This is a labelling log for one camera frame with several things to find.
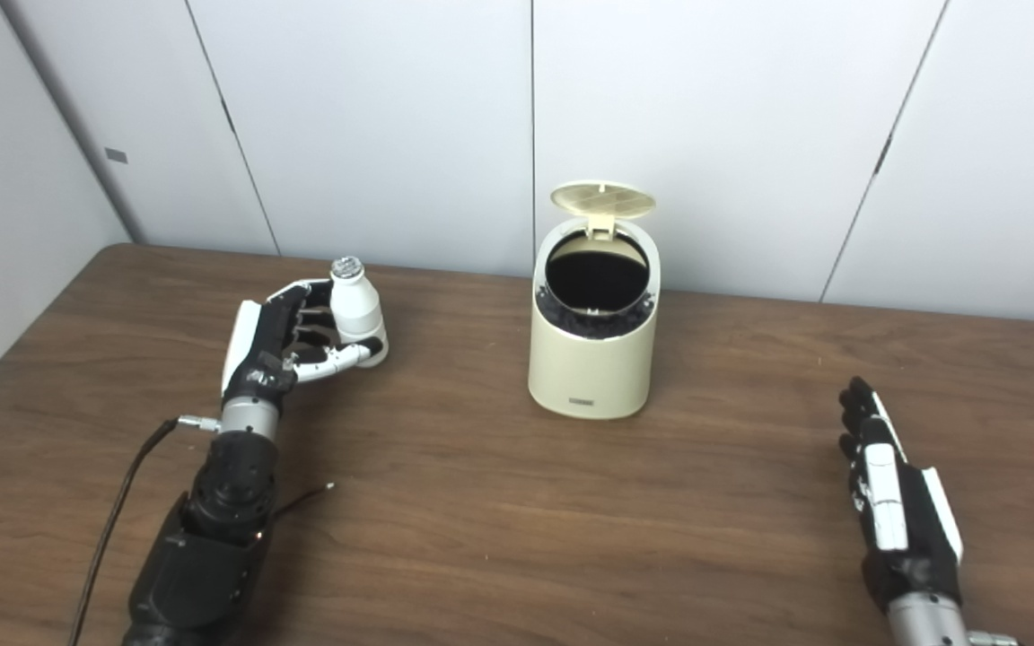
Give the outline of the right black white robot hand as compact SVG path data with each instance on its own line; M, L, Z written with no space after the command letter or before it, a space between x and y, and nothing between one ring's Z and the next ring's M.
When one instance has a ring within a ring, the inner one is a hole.
M907 594L963 604L963 540L935 467L911 465L877 389L853 376L838 394L845 426L838 447L866 555L866 593L881 612Z

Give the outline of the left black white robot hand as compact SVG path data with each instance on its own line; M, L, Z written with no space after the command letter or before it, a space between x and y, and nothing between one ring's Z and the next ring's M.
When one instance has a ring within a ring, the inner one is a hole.
M222 400L282 407L294 386L373 367L387 353L381 298L368 278L301 279L235 311Z

